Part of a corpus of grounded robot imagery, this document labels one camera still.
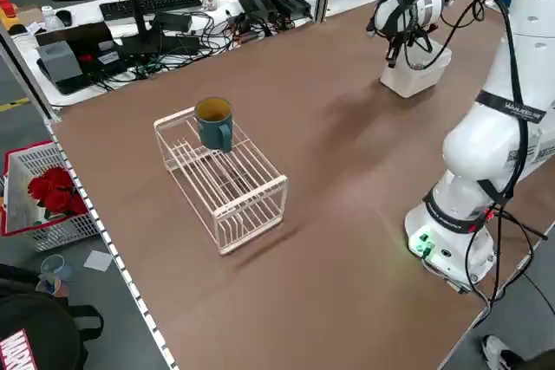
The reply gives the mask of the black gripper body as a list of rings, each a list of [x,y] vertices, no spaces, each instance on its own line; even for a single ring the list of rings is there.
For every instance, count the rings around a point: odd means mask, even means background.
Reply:
[[[406,45],[408,48],[413,47],[414,45],[417,45],[416,44],[416,42],[417,42],[416,36],[417,36],[418,29],[424,29],[430,35],[432,32],[434,32],[434,24],[431,23],[427,26],[421,26],[418,23],[411,23],[411,24],[409,24],[409,26],[407,26],[407,28],[405,30],[403,30],[402,32],[392,36],[391,38],[398,38],[399,39],[399,46]]]

